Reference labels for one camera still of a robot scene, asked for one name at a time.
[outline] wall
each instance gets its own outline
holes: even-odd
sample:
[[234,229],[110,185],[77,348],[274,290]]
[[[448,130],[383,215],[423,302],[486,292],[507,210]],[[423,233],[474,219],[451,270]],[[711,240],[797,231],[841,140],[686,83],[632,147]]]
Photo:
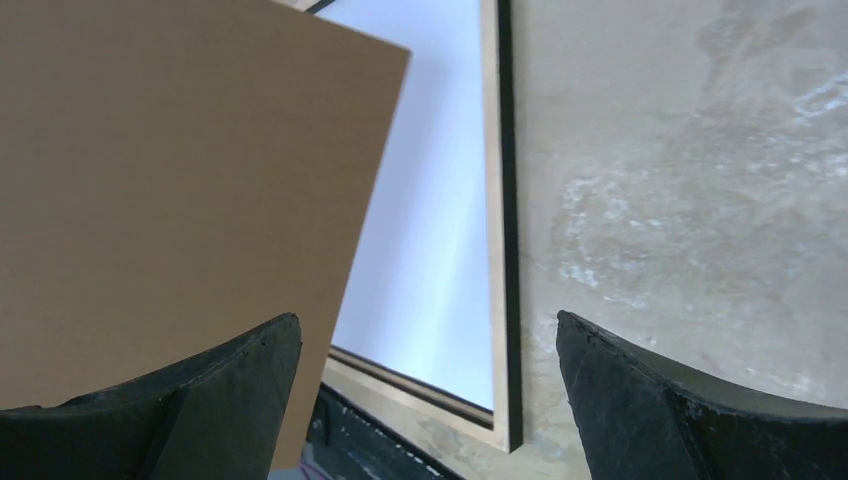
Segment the wall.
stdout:
[[469,479],[588,479],[554,350],[565,308],[728,380],[848,407],[848,4],[513,8],[527,444],[502,455],[343,393]]

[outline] white backdrop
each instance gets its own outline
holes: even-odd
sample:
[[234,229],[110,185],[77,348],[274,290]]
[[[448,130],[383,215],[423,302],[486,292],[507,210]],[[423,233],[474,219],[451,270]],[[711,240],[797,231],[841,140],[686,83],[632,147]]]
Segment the white backdrop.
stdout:
[[479,0],[318,16],[412,51],[333,344],[491,410]]

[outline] picture frame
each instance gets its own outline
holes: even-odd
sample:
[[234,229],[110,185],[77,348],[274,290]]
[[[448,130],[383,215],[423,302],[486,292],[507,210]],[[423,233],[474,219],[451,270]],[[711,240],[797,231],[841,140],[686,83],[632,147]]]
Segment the picture frame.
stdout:
[[[288,3],[315,14],[333,2],[352,1],[357,0]],[[507,453],[523,443],[510,13],[509,0],[480,0],[494,409],[483,409],[335,346],[329,352],[324,375],[330,388],[334,382],[328,378],[328,371]]]

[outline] brown cardboard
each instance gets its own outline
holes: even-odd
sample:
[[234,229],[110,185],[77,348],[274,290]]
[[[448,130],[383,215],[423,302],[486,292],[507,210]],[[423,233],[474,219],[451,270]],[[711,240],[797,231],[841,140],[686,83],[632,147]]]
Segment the brown cardboard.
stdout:
[[269,0],[0,2],[0,408],[292,311],[295,465],[407,57]]

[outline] gray marbled surface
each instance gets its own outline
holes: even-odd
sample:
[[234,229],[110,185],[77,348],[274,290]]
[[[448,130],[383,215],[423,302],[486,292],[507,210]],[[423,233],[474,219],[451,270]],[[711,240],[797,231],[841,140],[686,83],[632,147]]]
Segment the gray marbled surface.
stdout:
[[469,479],[588,479],[564,308],[848,407],[848,2],[513,0],[527,445],[346,395]]

